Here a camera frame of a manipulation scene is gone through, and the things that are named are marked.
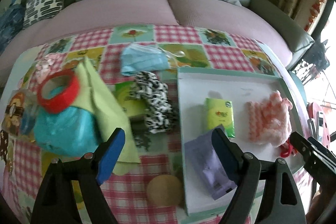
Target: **mask ear loop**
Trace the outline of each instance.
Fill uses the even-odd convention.
[[[178,65],[177,60],[175,59],[175,57],[184,57],[185,56],[185,53],[183,51],[177,51],[177,52],[172,53],[172,52],[164,50],[161,47],[158,47],[158,49],[162,50],[169,59],[173,59],[174,60],[176,69],[178,68],[179,65]]]

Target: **tablecloth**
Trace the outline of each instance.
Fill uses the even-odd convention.
[[[21,79],[22,88],[37,90],[35,64],[46,54],[58,52],[61,58],[53,64],[52,71],[74,68],[87,56],[107,85],[132,80],[120,74],[120,54],[129,43],[159,46],[170,52],[183,51],[185,57],[176,58],[179,66],[209,67],[240,70],[284,77],[296,94],[296,105],[305,136],[305,107],[295,90],[287,71],[272,51],[254,39],[228,34],[222,31],[186,26],[123,25],[64,37],[28,50],[16,61],[0,102],[0,118],[3,117],[11,90],[17,89]],[[178,102],[176,70],[156,72],[168,85],[168,96]],[[146,185],[161,174],[182,173],[181,138],[179,128],[165,134],[134,136],[141,158],[141,165],[123,176],[112,175],[102,186],[102,192],[119,223],[218,223],[221,216],[208,219],[190,218],[181,207],[153,207],[146,200]],[[60,157],[12,136],[4,136],[8,143],[1,143],[0,186],[2,195],[22,223],[29,223],[34,200],[52,158]],[[311,178],[304,169],[294,175],[300,194],[309,188]],[[77,207],[83,223],[90,223],[80,194],[78,183],[73,184]],[[255,215],[247,218],[251,223]]]

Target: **purple sachet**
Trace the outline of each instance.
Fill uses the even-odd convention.
[[[222,125],[216,127],[224,131]],[[185,156],[191,161],[194,170],[201,178],[214,200],[221,198],[236,188],[226,172],[211,143],[212,130],[197,139],[184,144]]]

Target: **blue surgical mask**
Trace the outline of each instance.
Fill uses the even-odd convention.
[[[173,55],[161,48],[130,44],[120,56],[120,73],[125,76],[137,74],[140,71],[166,70],[170,68],[168,57]]]

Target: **black and white scrunchie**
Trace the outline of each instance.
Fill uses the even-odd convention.
[[[151,133],[166,132],[177,122],[177,113],[167,98],[167,92],[167,84],[160,82],[154,73],[141,71],[135,76],[129,95],[146,100],[145,125]]]

